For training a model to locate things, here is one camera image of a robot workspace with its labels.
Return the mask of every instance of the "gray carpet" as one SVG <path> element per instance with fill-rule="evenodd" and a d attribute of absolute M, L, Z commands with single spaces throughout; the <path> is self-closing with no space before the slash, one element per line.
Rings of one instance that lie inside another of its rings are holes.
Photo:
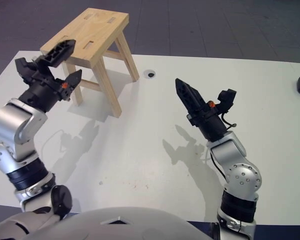
<path fill-rule="evenodd" d="M 300 0 L 0 0 L 0 73 L 88 7 L 130 14 L 133 54 L 300 63 Z"/>

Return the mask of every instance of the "wire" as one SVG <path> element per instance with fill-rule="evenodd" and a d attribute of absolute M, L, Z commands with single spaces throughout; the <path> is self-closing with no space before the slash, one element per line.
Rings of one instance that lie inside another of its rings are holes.
<path fill-rule="evenodd" d="M 226 179 L 226 175 L 221 171 L 221 169 L 217 166 L 215 160 L 214 160 L 214 157 L 212 156 L 211 152 L 210 152 L 210 157 L 211 157 L 211 160 L 213 162 L 213 165 L 216 167 L 216 169 L 218 169 L 218 171 L 220 172 L 220 174 L 222 175 L 222 177 L 224 179 Z"/>
<path fill-rule="evenodd" d="M 237 126 L 236 123 L 231 124 L 231 123 L 227 122 L 227 121 L 225 120 L 225 114 L 224 114 L 224 113 L 221 114 L 221 120 L 222 120 L 225 124 L 227 124 L 227 125 L 229 126 L 229 127 L 227 128 L 227 130 L 229 130 L 230 128 L 235 128 L 235 127 Z"/>

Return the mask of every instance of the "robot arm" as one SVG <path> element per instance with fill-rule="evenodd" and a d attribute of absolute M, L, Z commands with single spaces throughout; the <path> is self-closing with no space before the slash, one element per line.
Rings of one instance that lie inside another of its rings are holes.
<path fill-rule="evenodd" d="M 246 150 L 237 136 L 228 131 L 236 124 L 224 119 L 224 114 L 233 105 L 236 92 L 231 89 L 222 91 L 218 97 L 220 103 L 215 104 L 212 101 L 206 103 L 196 89 L 180 79 L 175 80 L 175 86 L 188 110 L 188 120 L 208 140 L 213 164 L 226 181 L 217 212 L 218 223 L 212 224 L 211 237 L 215 240 L 253 240 L 256 227 L 254 215 L 259 197 L 256 191 L 261 186 L 262 178 L 258 168 L 246 159 Z"/>
<path fill-rule="evenodd" d="M 76 41 L 66 40 L 33 62 L 15 60 L 29 88 L 0 109 L 0 170 L 14 185 L 14 195 L 23 213 L 0 223 L 0 239 L 23 238 L 26 234 L 60 221 L 72 208 L 70 191 L 56 185 L 55 175 L 45 168 L 34 145 L 34 137 L 48 119 L 57 101 L 69 100 L 81 80 L 82 71 L 64 81 L 54 78 L 49 67 L 57 67 L 74 51 Z"/>

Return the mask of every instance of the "wooden stool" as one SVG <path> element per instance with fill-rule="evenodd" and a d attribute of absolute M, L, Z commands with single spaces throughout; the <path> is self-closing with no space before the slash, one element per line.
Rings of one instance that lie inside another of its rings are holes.
<path fill-rule="evenodd" d="M 41 52 L 46 54 L 57 43 L 75 39 L 73 54 L 62 63 L 65 75 L 75 72 L 76 66 L 92 69 L 99 84 L 82 79 L 79 86 L 104 92 L 111 103 L 113 115 L 117 118 L 122 110 L 108 77 L 103 56 L 123 60 L 133 82 L 139 79 L 138 70 L 123 33 L 128 22 L 129 14 L 127 13 L 87 8 L 40 48 Z M 108 50 L 113 42 L 119 52 Z M 79 86 L 71 95 L 76 106 L 83 101 Z"/>

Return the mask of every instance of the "white tabletop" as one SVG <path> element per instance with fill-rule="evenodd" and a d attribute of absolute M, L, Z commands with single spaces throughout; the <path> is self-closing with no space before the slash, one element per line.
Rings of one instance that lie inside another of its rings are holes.
<path fill-rule="evenodd" d="M 20 51 L 29 61 L 38 51 Z M 255 219 L 265 225 L 300 225 L 300 64 L 289 62 L 134 55 L 140 73 L 131 82 L 123 62 L 105 58 L 122 108 L 111 115 L 100 92 L 83 89 L 84 103 L 58 102 L 35 137 L 46 167 L 67 185 L 74 212 L 118 206 L 165 210 L 187 221 L 216 220 L 224 180 L 208 157 L 206 140 L 188 122 L 175 78 L 217 102 L 237 91 L 226 115 L 263 184 Z M 152 69 L 154 79 L 143 72 Z M 64 79 L 61 68 L 53 73 Z M 92 72 L 84 69 L 83 78 Z M 14 61 L 0 75 L 0 107 L 27 89 Z M 18 206 L 0 172 L 0 205 Z"/>

